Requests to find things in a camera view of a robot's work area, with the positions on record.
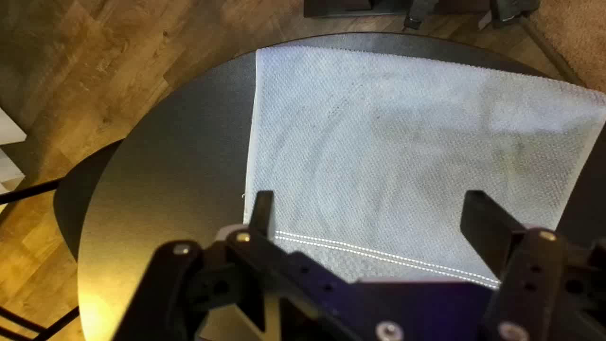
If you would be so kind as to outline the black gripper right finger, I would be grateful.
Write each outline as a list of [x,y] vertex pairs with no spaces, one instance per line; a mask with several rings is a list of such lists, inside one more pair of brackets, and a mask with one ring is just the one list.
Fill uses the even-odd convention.
[[524,226],[484,192],[469,190],[464,196],[460,234],[490,274],[501,277]]

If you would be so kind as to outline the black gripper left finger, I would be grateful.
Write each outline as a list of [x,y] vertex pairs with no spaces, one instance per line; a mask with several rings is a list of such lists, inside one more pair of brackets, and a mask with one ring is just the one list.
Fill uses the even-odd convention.
[[259,236],[267,238],[270,232],[270,221],[272,221],[272,192],[257,192],[253,209],[250,215],[250,224],[248,228],[257,232]]

